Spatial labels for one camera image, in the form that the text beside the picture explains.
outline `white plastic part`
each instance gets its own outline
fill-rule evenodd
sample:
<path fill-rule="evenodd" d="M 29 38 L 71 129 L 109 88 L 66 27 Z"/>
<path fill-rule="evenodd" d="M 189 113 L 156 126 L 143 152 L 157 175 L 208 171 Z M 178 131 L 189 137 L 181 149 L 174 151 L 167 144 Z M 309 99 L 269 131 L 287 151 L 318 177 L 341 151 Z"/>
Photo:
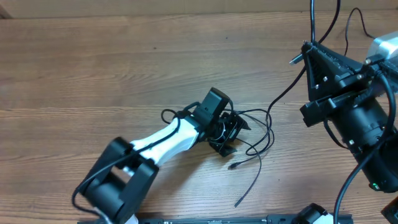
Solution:
<path fill-rule="evenodd" d="M 134 146 L 134 150 L 142 149 L 150 143 L 156 142 L 168 134 L 174 131 L 177 127 L 178 118 L 174 118 L 173 121 L 164 129 L 156 132 L 155 134 L 141 140 L 134 140 L 131 144 Z M 152 149 L 148 149 L 141 152 L 141 155 L 146 159 L 153 159 L 157 166 L 161 166 L 171 157 L 176 154 L 190 149 L 198 138 L 199 133 L 195 130 L 195 127 L 185 119 L 180 120 L 180 128 L 178 132 L 173 136 L 165 140 L 164 142 L 154 146 Z"/>
<path fill-rule="evenodd" d="M 138 224 L 136 215 L 132 215 L 132 217 L 130 217 L 129 220 L 127 220 L 127 222 L 124 224 Z"/>
<path fill-rule="evenodd" d="M 386 34 L 374 39 L 371 44 L 368 56 L 381 54 L 386 59 L 390 59 L 398 55 L 398 31 Z"/>
<path fill-rule="evenodd" d="M 333 224 L 333 215 L 322 215 L 313 224 Z"/>

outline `bolt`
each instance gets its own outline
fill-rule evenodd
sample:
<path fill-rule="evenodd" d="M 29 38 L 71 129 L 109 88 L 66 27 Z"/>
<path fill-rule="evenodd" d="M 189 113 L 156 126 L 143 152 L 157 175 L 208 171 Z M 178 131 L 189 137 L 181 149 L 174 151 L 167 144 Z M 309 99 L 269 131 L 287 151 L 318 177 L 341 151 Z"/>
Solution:
<path fill-rule="evenodd" d="M 365 65 L 370 65 L 371 63 L 372 63 L 372 61 L 370 59 L 366 59 L 364 62 Z"/>

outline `green led light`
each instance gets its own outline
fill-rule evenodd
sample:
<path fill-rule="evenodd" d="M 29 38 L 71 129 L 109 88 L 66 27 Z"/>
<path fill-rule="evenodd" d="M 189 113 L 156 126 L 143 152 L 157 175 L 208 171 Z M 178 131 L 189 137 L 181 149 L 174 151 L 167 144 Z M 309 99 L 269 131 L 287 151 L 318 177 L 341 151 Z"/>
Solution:
<path fill-rule="evenodd" d="M 380 187 L 379 187 L 376 183 L 373 183 L 373 187 L 374 187 L 375 189 L 377 189 L 377 190 L 380 189 Z"/>

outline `cable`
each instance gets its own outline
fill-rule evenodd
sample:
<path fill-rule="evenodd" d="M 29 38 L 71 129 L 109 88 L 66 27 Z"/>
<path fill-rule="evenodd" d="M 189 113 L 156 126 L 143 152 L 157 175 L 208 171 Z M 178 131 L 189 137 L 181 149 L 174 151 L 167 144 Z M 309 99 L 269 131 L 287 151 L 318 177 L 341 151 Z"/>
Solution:
<path fill-rule="evenodd" d="M 355 8 L 350 12 L 350 14 L 349 14 L 349 16 L 348 16 L 348 19 L 347 19 L 347 25 L 346 25 L 346 50 L 345 50 L 345 52 L 344 52 L 344 56 L 347 54 L 347 50 L 348 50 L 348 37 L 347 37 L 347 33 L 348 33 L 349 21 L 351 20 L 351 16 L 353 15 L 353 13 L 354 13 L 355 10 L 358 10 L 359 15 L 361 15 L 362 27 L 363 27 L 363 31 L 365 32 L 365 35 L 366 35 L 367 37 L 370 37 L 370 38 L 372 38 L 372 39 L 375 39 L 375 36 L 368 34 L 368 32 L 366 31 L 365 22 L 363 21 L 362 11 L 361 11 L 359 8 L 355 7 Z"/>
<path fill-rule="evenodd" d="M 324 119 L 324 120 L 323 120 L 323 125 L 324 125 L 326 131 L 328 132 L 328 134 L 329 134 L 331 140 L 333 140 L 338 146 L 340 146 L 340 147 L 342 147 L 342 148 L 345 148 L 345 149 L 348 149 L 348 147 L 342 145 L 342 143 L 340 143 L 340 142 L 337 140 L 336 136 L 333 134 L 333 131 L 331 131 L 331 129 L 330 129 L 330 127 L 329 127 L 329 124 L 328 124 L 328 120 L 327 120 L 327 119 Z"/>
<path fill-rule="evenodd" d="M 310 0 L 311 43 L 315 41 L 315 0 Z"/>
<path fill-rule="evenodd" d="M 335 212 L 333 214 L 333 223 L 338 224 L 338 212 L 340 209 L 341 201 L 343 200 L 344 194 L 346 193 L 348 186 L 350 183 L 353 181 L 354 177 L 356 174 L 369 162 L 370 159 L 372 159 L 373 155 L 379 150 L 379 148 L 385 143 L 385 141 L 388 138 L 388 135 L 390 135 L 391 130 L 394 127 L 394 120 L 396 117 L 396 99 L 394 92 L 391 90 L 390 85 L 388 84 L 388 81 L 384 74 L 379 71 L 379 74 L 377 76 L 381 83 L 383 84 L 384 90 L 386 91 L 388 102 L 389 102 L 389 114 L 387 118 L 387 124 L 386 128 L 384 129 L 383 134 L 380 137 L 379 142 L 374 146 L 372 151 L 365 157 L 365 159 L 358 164 L 355 169 L 350 173 L 350 175 L 347 177 L 346 181 L 344 182 L 343 186 L 340 189 L 340 192 L 338 193 L 336 203 L 335 203 Z"/>
<path fill-rule="evenodd" d="M 268 129 L 268 128 L 269 128 L 268 124 L 265 124 L 265 123 L 263 123 L 262 121 L 258 120 L 257 118 L 255 118 L 255 117 L 253 117 L 253 116 L 250 116 L 250 115 L 246 114 L 246 112 L 256 111 L 256 110 L 264 111 L 264 110 L 262 110 L 262 109 L 253 109 L 253 110 L 247 110 L 247 111 L 237 111 L 237 114 L 243 114 L 243 115 L 247 116 L 248 118 L 251 118 L 252 120 L 255 120 L 255 121 L 261 123 L 262 125 L 264 125 L 264 126 Z M 274 131 L 273 131 L 273 130 L 271 130 L 271 133 L 272 133 L 272 142 L 271 142 L 271 136 L 268 135 L 268 142 L 267 142 L 267 145 L 263 148 L 263 150 L 261 150 L 261 151 L 259 152 L 260 155 L 261 155 L 262 153 L 266 152 L 268 149 L 270 149 L 270 148 L 274 145 L 274 143 L 275 143 L 275 134 L 274 134 Z M 260 144 L 261 142 L 263 142 L 263 140 L 264 140 L 265 138 L 266 138 L 266 137 L 263 137 L 263 138 L 262 138 L 260 141 L 258 141 L 256 144 Z M 248 151 L 249 151 L 250 149 L 252 149 L 252 148 L 253 148 L 253 146 L 250 146 L 250 148 L 246 150 L 246 155 L 248 155 L 248 156 L 251 156 L 251 155 L 252 155 L 252 154 L 249 154 L 249 153 L 248 153 Z M 242 163 L 247 162 L 247 161 L 250 161 L 250 160 L 252 160 L 252 159 L 254 159 L 254 158 L 256 158 L 256 157 L 257 157 L 257 153 L 255 153 L 254 156 L 252 156 L 252 157 L 249 158 L 249 159 L 246 159 L 246 160 L 240 161 L 240 162 L 235 162 L 235 163 L 231 164 L 231 165 L 228 167 L 228 169 L 234 169 L 234 168 L 236 168 L 237 166 L 241 165 Z"/>
<path fill-rule="evenodd" d="M 170 122 L 168 122 L 168 121 L 166 121 L 166 119 L 164 119 L 164 113 L 165 112 L 171 112 L 171 113 L 173 113 L 174 114 L 174 116 L 176 116 L 176 112 L 174 111 L 174 110 L 171 110 L 171 109 L 164 109 L 164 110 L 162 110 L 162 112 L 160 113 L 160 118 L 162 119 L 162 121 L 163 122 L 165 122 L 166 124 L 170 124 Z"/>
<path fill-rule="evenodd" d="M 340 13 L 340 6 L 341 6 L 341 0 L 337 0 L 336 3 L 336 11 L 335 11 L 335 16 L 333 17 L 333 20 L 331 21 L 331 24 L 328 28 L 328 30 L 325 32 L 325 34 L 322 36 L 322 38 L 318 41 L 318 43 L 322 43 L 329 35 L 330 31 L 332 30 L 332 28 L 335 26 L 335 23 L 337 21 L 338 18 L 338 14 Z M 296 84 L 297 82 L 300 80 L 300 78 L 303 76 L 305 72 L 305 67 L 301 70 L 301 72 L 297 75 L 296 79 L 293 81 L 292 84 L 290 84 L 289 87 L 287 87 L 287 89 L 285 91 L 283 91 L 276 99 L 274 99 L 274 101 L 268 106 L 268 110 L 267 110 L 267 116 L 266 116 L 266 121 L 268 120 L 268 117 L 270 116 L 270 112 L 271 112 L 271 108 L 272 106 L 278 102 L 282 97 L 284 97 L 286 95 L 286 93 L 288 91 L 290 91 Z"/>
<path fill-rule="evenodd" d="M 232 100 L 229 100 L 229 105 L 231 105 L 231 112 L 234 112 L 234 103 Z"/>
<path fill-rule="evenodd" d="M 330 31 L 335 26 L 335 23 L 336 23 L 337 18 L 338 18 L 338 14 L 340 13 L 340 6 L 341 6 L 341 0 L 337 0 L 335 16 L 333 17 L 333 20 L 331 21 L 331 24 L 330 24 L 328 30 L 325 32 L 323 37 L 318 41 L 319 44 L 322 43 L 327 38 L 327 36 L 329 35 Z"/>
<path fill-rule="evenodd" d="M 174 116 L 178 118 L 178 114 L 174 110 L 164 109 L 161 114 L 164 114 L 165 111 L 172 112 L 174 114 Z M 138 149 L 136 151 L 132 151 L 130 154 L 128 154 L 126 156 L 123 156 L 122 158 L 120 158 L 120 159 L 118 159 L 118 160 L 116 160 L 114 162 L 111 162 L 110 164 L 108 164 L 108 165 L 104 166 L 103 168 L 101 168 L 98 172 L 95 172 L 93 175 L 91 175 L 88 178 L 86 178 L 85 180 L 83 180 L 83 182 L 81 182 L 79 184 L 79 186 L 77 186 L 75 191 L 72 193 L 72 198 L 71 198 L 72 205 L 76 209 L 81 210 L 82 212 L 91 213 L 91 214 L 94 214 L 94 215 L 96 215 L 96 216 L 98 216 L 100 218 L 103 218 L 98 212 L 96 212 L 94 210 L 87 209 L 87 208 L 83 208 L 83 207 L 81 207 L 81 206 L 76 204 L 76 196 L 79 193 L 79 191 L 81 190 L 81 187 L 86 185 L 86 184 L 88 184 L 89 182 L 91 182 L 98 174 L 102 173 L 106 169 L 109 169 L 110 167 L 115 166 L 116 164 L 118 164 L 118 163 L 120 163 L 122 161 L 125 161 L 126 159 L 129 159 L 129 158 L 131 158 L 133 156 L 136 156 L 137 154 L 140 154 L 141 152 L 143 152 L 145 150 L 148 150 L 148 149 L 150 149 L 150 148 L 152 148 L 152 147 L 154 147 L 154 146 L 156 146 L 156 145 L 168 140 L 175 133 L 178 132 L 178 130 L 180 129 L 180 125 L 181 125 L 181 121 L 180 121 L 180 118 L 178 118 L 177 119 L 177 127 L 170 134 L 166 135 L 166 137 L 164 137 L 164 138 L 162 138 L 162 139 L 160 139 L 160 140 L 158 140 L 156 142 L 150 143 L 149 145 L 147 145 L 146 147 L 143 147 L 142 149 Z"/>
<path fill-rule="evenodd" d="M 254 184 L 256 183 L 257 178 L 258 178 L 259 175 L 260 175 L 261 167 L 262 167 L 261 156 L 260 156 L 259 152 L 257 151 L 257 149 L 256 149 L 254 146 L 252 146 L 251 144 L 249 144 L 248 142 L 243 141 L 242 139 L 239 139 L 239 138 L 236 138 L 236 139 L 239 140 L 239 141 L 241 141 L 241 142 L 243 142 L 243 143 L 245 143 L 245 144 L 247 144 L 247 145 L 249 145 L 251 148 L 253 148 L 253 149 L 255 150 L 255 152 L 256 152 L 256 154 L 257 154 L 259 160 L 260 160 L 260 168 L 259 168 L 259 172 L 257 173 L 256 178 L 254 178 L 253 183 L 251 183 L 251 185 L 250 185 L 250 187 L 248 188 L 248 190 L 247 190 L 247 191 L 244 193 L 244 195 L 238 200 L 238 202 L 236 202 L 234 208 L 236 208 L 236 207 L 243 201 L 243 199 L 246 197 L 246 195 L 247 195 L 247 194 L 250 192 L 250 190 L 253 188 Z"/>
<path fill-rule="evenodd" d="M 263 110 L 263 109 L 251 109 L 251 110 L 246 110 L 246 111 L 235 111 L 237 114 L 243 114 L 243 115 L 245 115 L 245 113 L 247 113 L 247 112 L 252 112 L 252 111 L 262 111 L 262 112 L 265 112 L 265 113 L 267 113 L 267 111 L 266 110 Z M 267 127 L 267 132 L 266 132 L 266 134 L 258 141 L 258 142 L 256 142 L 254 145 L 252 145 L 253 147 L 256 147 L 257 145 L 259 145 L 261 142 L 263 142 L 263 140 L 265 140 L 265 138 L 266 137 L 268 137 L 268 135 L 269 135 L 269 132 L 271 131 L 271 124 L 272 124 L 272 118 L 270 117 L 270 125 L 268 126 L 267 124 L 264 124 L 266 127 Z M 253 156 L 253 155 L 255 155 L 255 154 L 248 154 L 248 151 L 250 150 L 250 149 L 252 149 L 252 146 L 249 148 L 249 149 L 247 149 L 246 150 L 246 155 L 248 155 L 248 156 Z M 259 154 L 262 154 L 263 152 L 265 152 L 267 150 L 267 147 L 264 147 L 262 150 L 260 150 L 259 151 Z"/>

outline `wooden table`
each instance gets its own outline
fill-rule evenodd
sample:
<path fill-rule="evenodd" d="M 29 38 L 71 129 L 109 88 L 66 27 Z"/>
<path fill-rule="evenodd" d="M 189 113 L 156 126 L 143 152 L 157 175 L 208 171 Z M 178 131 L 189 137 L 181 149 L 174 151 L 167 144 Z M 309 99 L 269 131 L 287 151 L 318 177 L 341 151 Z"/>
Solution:
<path fill-rule="evenodd" d="M 397 30 L 397 11 L 365 11 L 375 36 Z M 333 12 L 318 12 L 317 39 Z M 347 12 L 324 44 L 344 52 Z M 359 16 L 348 56 L 362 61 L 371 39 Z M 202 16 L 95 17 L 0 21 L 0 222 L 76 223 L 91 218 L 71 206 L 74 188 L 116 136 L 144 138 L 163 128 L 164 108 L 201 101 L 215 86 L 237 110 L 267 108 L 297 76 L 291 67 L 310 38 L 307 12 Z M 311 202 L 333 210 L 356 165 L 322 125 L 306 128 L 299 108 L 307 81 L 272 109 L 276 142 L 263 159 L 236 170 L 247 146 L 222 158 L 205 143 L 172 158 L 155 180 L 140 217 L 255 217 L 297 213 Z M 381 99 L 384 107 L 386 99 Z M 254 113 L 261 119 L 264 115 Z M 241 138 L 255 142 L 260 126 Z M 397 194 L 374 192 L 361 172 L 341 213 L 356 223 L 386 223 L 380 214 Z M 80 203 L 88 206 L 84 200 Z"/>

